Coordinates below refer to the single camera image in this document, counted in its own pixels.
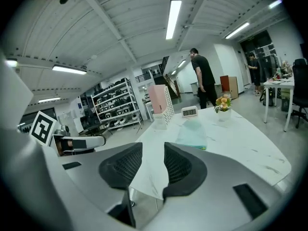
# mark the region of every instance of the office chair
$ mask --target office chair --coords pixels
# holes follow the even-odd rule
[[[294,73],[294,94],[293,94],[293,103],[299,106],[299,111],[293,110],[291,116],[298,116],[298,122],[296,128],[299,126],[300,118],[303,118],[305,121],[307,119],[307,112],[305,108],[308,107],[308,65],[305,61],[299,61],[300,59],[295,60],[293,66]]]

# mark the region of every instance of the person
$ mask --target person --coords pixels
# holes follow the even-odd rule
[[[260,65],[258,60],[255,57],[255,54],[251,53],[249,55],[250,59],[250,65],[248,68],[252,70],[252,76],[254,78],[254,84],[255,84],[255,92],[254,94],[257,96],[261,92],[261,87],[260,87]]]
[[[190,58],[199,82],[198,94],[201,109],[206,109],[207,98],[211,101],[213,106],[215,106],[217,99],[215,80],[207,59],[204,56],[199,55],[196,48],[192,48],[190,50]]]

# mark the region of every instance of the table leg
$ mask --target table leg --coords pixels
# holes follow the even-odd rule
[[[149,117],[150,117],[151,122],[153,122],[152,114],[151,114],[151,112],[150,112],[150,110],[149,110],[149,106],[148,106],[148,105],[146,105],[146,109],[147,109],[147,111],[148,111],[148,114],[149,114]]]
[[[278,87],[275,88],[275,106],[277,106]]]
[[[265,95],[266,95],[266,104],[265,104],[265,115],[264,115],[264,123],[266,123],[269,111],[269,88],[265,87]]]
[[[284,131],[285,132],[287,131],[288,125],[289,125],[289,122],[290,122],[290,117],[291,117],[291,112],[292,112],[292,104],[293,104],[293,89],[290,89],[289,111],[288,111],[287,122],[285,123],[285,126],[284,126]]]

